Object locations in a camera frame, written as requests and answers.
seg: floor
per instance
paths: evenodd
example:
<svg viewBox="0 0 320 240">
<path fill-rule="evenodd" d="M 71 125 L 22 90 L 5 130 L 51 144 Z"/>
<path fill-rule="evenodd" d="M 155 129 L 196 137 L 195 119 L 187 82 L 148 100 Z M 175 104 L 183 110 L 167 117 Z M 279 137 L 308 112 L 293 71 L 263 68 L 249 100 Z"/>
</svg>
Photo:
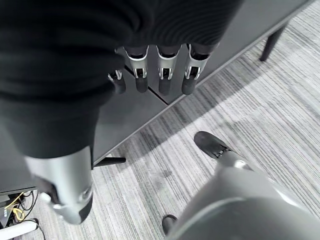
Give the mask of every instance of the floor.
<svg viewBox="0 0 320 240">
<path fill-rule="evenodd" d="M 320 218 L 320 2 L 295 17 L 266 63 L 259 43 L 126 141 L 125 164 L 93 172 L 91 213 L 64 223 L 39 201 L 48 240 L 162 240 L 161 219 L 179 216 L 215 172 L 194 144 L 208 131 L 292 190 Z M 40 231 L 23 240 L 40 240 Z"/>
</svg>

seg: cabinet door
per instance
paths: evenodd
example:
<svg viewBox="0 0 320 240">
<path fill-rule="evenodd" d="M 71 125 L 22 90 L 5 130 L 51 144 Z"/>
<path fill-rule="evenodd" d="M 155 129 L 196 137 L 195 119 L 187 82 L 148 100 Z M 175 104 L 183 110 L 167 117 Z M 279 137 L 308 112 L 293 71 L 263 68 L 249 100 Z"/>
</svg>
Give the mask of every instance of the cabinet door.
<svg viewBox="0 0 320 240">
<path fill-rule="evenodd" d="M 126 84 L 123 94 L 116 94 L 101 109 L 95 131 L 94 158 L 101 159 L 116 145 L 143 127 L 166 108 L 166 104 L 150 90 L 136 90 L 135 78 L 122 71 Z"/>
<path fill-rule="evenodd" d="M 95 131 L 94 159 L 98 160 L 161 112 L 166 105 L 151 91 L 136 91 L 135 79 L 123 71 L 126 92 L 114 95 L 100 110 Z M 0 194 L 33 188 L 22 156 L 0 125 Z"/>
</svg>

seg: wire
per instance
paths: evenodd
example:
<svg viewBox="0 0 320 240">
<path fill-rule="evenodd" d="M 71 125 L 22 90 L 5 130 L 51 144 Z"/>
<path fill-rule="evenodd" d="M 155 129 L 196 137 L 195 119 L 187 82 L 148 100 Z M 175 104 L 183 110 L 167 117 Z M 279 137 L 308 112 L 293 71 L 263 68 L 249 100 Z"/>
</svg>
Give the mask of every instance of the wire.
<svg viewBox="0 0 320 240">
<path fill-rule="evenodd" d="M 26 198 L 26 197 L 29 197 L 34 191 L 30 191 L 28 195 L 25 195 L 23 194 L 23 196 Z"/>
<path fill-rule="evenodd" d="M 18 200 L 18 198 L 20 198 L 20 196 L 21 196 L 22 194 L 24 194 L 24 191 L 23 191 L 22 193 L 20 193 L 20 195 L 17 196 L 17 197 L 15 198 L 15 200 L 13 200 L 8 206 L 4 207 L 4 209 L 7 209 L 7 208 L 10 207 L 11 205 L 13 205 L 13 204 Z"/>
<path fill-rule="evenodd" d="M 22 211 L 21 209 L 19 209 L 17 207 L 13 207 L 13 208 L 9 208 L 9 209 L 13 211 L 16 219 L 18 219 L 19 221 L 23 221 L 26 218 L 24 211 Z"/>
<path fill-rule="evenodd" d="M 46 240 L 45 232 L 44 232 L 44 231 L 42 230 L 42 228 L 40 227 L 37 218 L 31 218 L 31 219 L 28 219 L 28 220 L 23 220 L 23 221 L 21 221 L 21 223 L 22 223 L 22 222 L 34 222 L 34 223 L 38 226 L 38 228 L 40 229 L 40 231 L 42 232 L 43 240 Z"/>
<path fill-rule="evenodd" d="M 37 202 L 37 199 L 38 199 L 38 196 L 39 196 L 39 191 L 36 191 L 36 196 L 35 196 L 34 202 L 31 205 L 30 211 L 25 215 L 25 217 L 24 217 L 25 219 L 29 216 L 29 214 L 31 213 L 32 209 L 34 209 L 34 207 L 36 205 L 36 202 Z"/>
<path fill-rule="evenodd" d="M 29 207 L 29 208 L 25 208 L 25 206 L 23 205 L 23 202 L 22 202 L 22 201 L 20 201 L 19 206 L 21 206 L 21 207 L 22 207 L 22 209 L 23 209 L 24 211 L 29 211 L 29 210 L 31 210 L 32 205 L 34 204 L 34 199 L 35 199 L 34 192 L 33 192 L 33 191 L 31 191 L 31 193 L 30 193 L 28 196 L 30 196 L 30 195 L 32 195 L 32 202 L 31 202 L 31 205 L 30 205 L 30 207 Z"/>
</svg>

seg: cabinet leg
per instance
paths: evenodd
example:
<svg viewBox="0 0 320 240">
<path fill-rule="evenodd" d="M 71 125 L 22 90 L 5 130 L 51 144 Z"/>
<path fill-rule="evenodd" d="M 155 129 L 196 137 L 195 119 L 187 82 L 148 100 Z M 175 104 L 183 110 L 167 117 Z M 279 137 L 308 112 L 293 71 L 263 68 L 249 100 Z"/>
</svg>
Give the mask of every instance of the cabinet leg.
<svg viewBox="0 0 320 240">
<path fill-rule="evenodd" d="M 260 57 L 261 62 L 264 62 L 268 59 L 272 49 L 274 49 L 278 39 L 280 38 L 282 32 L 285 30 L 286 26 L 287 24 L 283 25 L 281 28 L 279 28 L 277 31 L 275 31 L 268 37 L 263 49 L 263 53 Z"/>
</svg>

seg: yellow cable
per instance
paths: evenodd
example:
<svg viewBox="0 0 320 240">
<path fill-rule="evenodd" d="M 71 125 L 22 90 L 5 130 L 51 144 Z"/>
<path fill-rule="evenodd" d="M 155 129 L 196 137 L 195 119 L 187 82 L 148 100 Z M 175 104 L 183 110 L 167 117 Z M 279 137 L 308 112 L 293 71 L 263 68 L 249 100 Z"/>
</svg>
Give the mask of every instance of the yellow cable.
<svg viewBox="0 0 320 240">
<path fill-rule="evenodd" d="M 22 194 L 24 194 L 25 192 L 23 191 L 22 193 L 20 193 L 20 195 L 19 196 L 17 196 L 16 198 L 15 198 L 15 200 L 13 200 L 8 206 L 6 206 L 4 209 L 7 209 L 8 207 L 10 207 L 12 204 L 14 204 L 17 200 L 18 200 L 18 198 L 20 198 L 20 196 L 22 195 Z"/>
<path fill-rule="evenodd" d="M 16 219 L 18 219 L 19 221 L 23 221 L 25 219 L 26 215 L 21 209 L 16 208 L 16 207 L 10 208 L 10 209 L 13 211 Z"/>
</svg>

